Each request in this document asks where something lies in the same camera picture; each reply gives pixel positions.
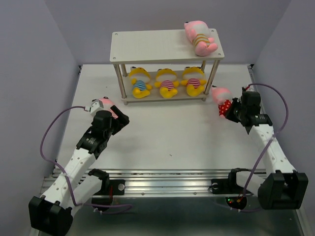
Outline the white two-tier shelf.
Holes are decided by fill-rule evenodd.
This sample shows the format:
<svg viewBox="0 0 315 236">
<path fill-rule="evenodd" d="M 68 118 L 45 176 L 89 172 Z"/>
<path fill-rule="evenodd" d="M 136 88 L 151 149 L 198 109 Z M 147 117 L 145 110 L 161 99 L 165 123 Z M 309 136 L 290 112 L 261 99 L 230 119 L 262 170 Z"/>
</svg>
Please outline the white two-tier shelf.
<svg viewBox="0 0 315 236">
<path fill-rule="evenodd" d="M 197 64 L 202 69 L 212 61 L 212 69 L 205 85 L 205 90 L 196 97 L 205 101 L 217 72 L 219 63 L 224 59 L 224 52 L 216 29 L 210 29 L 210 36 L 215 40 L 218 49 L 207 57 L 196 56 L 183 29 L 121 31 L 112 34 L 110 62 L 115 68 L 121 98 L 124 104 L 131 102 L 163 101 L 158 89 L 143 99 L 132 96 L 132 86 L 128 80 L 127 65 L 152 64 Z"/>
</svg>

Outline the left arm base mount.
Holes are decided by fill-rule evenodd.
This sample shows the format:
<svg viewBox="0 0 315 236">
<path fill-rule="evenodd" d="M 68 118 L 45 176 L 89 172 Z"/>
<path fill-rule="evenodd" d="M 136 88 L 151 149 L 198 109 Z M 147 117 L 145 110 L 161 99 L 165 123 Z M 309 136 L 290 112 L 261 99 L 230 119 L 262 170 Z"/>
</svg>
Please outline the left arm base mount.
<svg viewBox="0 0 315 236">
<path fill-rule="evenodd" d="M 101 180 L 101 188 L 96 192 L 91 200 L 96 205 L 111 205 L 114 195 L 122 196 L 125 194 L 124 179 L 111 179 L 109 173 L 100 169 L 92 169 L 88 172 L 88 176 L 95 176 Z"/>
</svg>

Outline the yellow toy blue stripes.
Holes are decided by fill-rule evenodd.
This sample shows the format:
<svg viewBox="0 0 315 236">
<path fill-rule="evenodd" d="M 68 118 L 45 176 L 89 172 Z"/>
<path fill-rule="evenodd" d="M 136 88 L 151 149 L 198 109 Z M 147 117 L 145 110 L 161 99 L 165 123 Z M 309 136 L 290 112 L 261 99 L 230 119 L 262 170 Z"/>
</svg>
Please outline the yellow toy blue stripes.
<svg viewBox="0 0 315 236">
<path fill-rule="evenodd" d="M 141 99 L 151 94 L 153 88 L 150 84 L 151 76 L 144 68 L 132 66 L 128 77 L 132 84 L 134 98 Z"/>
</svg>

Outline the pink toy orange stripes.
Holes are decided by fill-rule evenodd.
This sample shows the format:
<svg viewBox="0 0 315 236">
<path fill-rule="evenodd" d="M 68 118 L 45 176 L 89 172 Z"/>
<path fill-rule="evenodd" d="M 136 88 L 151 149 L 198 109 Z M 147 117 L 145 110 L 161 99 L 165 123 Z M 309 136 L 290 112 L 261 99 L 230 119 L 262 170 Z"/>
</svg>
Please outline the pink toy orange stripes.
<svg viewBox="0 0 315 236">
<path fill-rule="evenodd" d="M 208 25 L 203 21 L 188 21 L 184 23 L 185 34 L 194 47 L 197 56 L 205 57 L 215 52 L 218 45 L 210 36 Z"/>
</svg>

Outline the yellow toy pink stripes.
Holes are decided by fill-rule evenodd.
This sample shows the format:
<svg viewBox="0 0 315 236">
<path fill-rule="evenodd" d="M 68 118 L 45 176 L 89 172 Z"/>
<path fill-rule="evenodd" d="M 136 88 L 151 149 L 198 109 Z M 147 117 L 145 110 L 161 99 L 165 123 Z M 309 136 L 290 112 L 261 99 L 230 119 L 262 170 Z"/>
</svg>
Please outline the yellow toy pink stripes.
<svg viewBox="0 0 315 236">
<path fill-rule="evenodd" d="M 201 67 L 186 67 L 182 73 L 181 85 L 186 87 L 187 94 L 196 97 L 205 90 L 205 74 Z"/>
<path fill-rule="evenodd" d="M 159 88 L 159 93 L 163 98 L 174 97 L 178 93 L 177 87 L 179 86 L 177 73 L 169 68 L 159 69 L 154 85 Z"/>
</svg>

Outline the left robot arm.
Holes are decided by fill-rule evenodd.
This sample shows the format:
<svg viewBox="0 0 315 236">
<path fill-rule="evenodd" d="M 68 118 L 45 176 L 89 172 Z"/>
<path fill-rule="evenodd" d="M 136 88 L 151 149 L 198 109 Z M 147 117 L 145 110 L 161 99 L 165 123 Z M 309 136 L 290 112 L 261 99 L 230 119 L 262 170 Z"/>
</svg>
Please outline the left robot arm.
<svg viewBox="0 0 315 236">
<path fill-rule="evenodd" d="M 107 213 L 123 213 L 130 204 L 113 205 L 114 188 L 109 174 L 89 167 L 107 148 L 111 136 L 129 124 L 129 117 L 115 105 L 101 108 L 93 115 L 91 126 L 83 134 L 65 167 L 55 162 L 61 173 L 40 196 L 29 202 L 31 227 L 51 236 L 64 236 L 71 228 L 75 214 L 83 206 Z"/>
</svg>

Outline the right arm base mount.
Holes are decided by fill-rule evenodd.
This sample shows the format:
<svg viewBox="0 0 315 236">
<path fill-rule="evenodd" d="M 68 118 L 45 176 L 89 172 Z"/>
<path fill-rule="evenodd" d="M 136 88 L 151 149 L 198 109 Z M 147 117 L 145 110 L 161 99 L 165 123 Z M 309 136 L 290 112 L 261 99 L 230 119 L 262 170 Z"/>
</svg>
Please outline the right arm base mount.
<svg viewBox="0 0 315 236">
<path fill-rule="evenodd" d="M 243 187 L 232 183 L 227 178 L 211 179 L 209 189 L 215 195 L 226 195 L 225 202 L 232 209 L 244 210 L 247 206 L 247 198 L 243 196 Z"/>
</svg>

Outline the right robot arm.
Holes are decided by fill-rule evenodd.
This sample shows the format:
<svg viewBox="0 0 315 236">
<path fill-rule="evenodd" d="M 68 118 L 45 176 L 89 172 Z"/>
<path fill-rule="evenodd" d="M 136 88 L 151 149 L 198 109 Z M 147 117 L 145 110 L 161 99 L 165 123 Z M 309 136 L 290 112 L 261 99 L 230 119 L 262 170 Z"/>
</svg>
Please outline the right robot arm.
<svg viewBox="0 0 315 236">
<path fill-rule="evenodd" d="M 255 175 L 255 169 L 233 169 L 226 186 L 232 192 L 243 189 L 256 195 L 263 209 L 299 209 L 309 182 L 308 177 L 296 171 L 285 156 L 271 119 L 260 112 L 260 102 L 258 92 L 243 91 L 240 98 L 232 100 L 226 118 L 241 123 L 260 148 L 257 163 L 264 163 L 267 177 L 263 179 Z"/>
</svg>

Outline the pink toy red polka-dot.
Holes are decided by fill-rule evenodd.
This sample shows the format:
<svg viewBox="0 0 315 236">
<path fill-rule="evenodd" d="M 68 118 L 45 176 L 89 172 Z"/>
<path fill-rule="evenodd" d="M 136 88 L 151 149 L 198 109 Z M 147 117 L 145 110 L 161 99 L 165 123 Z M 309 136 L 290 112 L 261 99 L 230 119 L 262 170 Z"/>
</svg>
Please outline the pink toy red polka-dot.
<svg viewBox="0 0 315 236">
<path fill-rule="evenodd" d="M 232 104 L 232 93 L 229 89 L 224 87 L 211 87 L 213 101 L 217 104 L 219 109 L 219 116 L 224 118 L 227 111 Z"/>
</svg>

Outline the aluminium rail frame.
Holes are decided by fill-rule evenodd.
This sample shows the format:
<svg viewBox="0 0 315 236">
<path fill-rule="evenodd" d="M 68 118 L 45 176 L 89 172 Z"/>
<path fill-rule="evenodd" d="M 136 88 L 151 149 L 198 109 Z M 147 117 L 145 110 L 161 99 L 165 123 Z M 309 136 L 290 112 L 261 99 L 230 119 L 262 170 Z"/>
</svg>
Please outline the aluminium rail frame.
<svg viewBox="0 0 315 236">
<path fill-rule="evenodd" d="M 225 197 L 209 189 L 215 179 L 227 178 L 230 169 L 106 169 L 111 180 L 125 180 L 121 198 Z"/>
</svg>

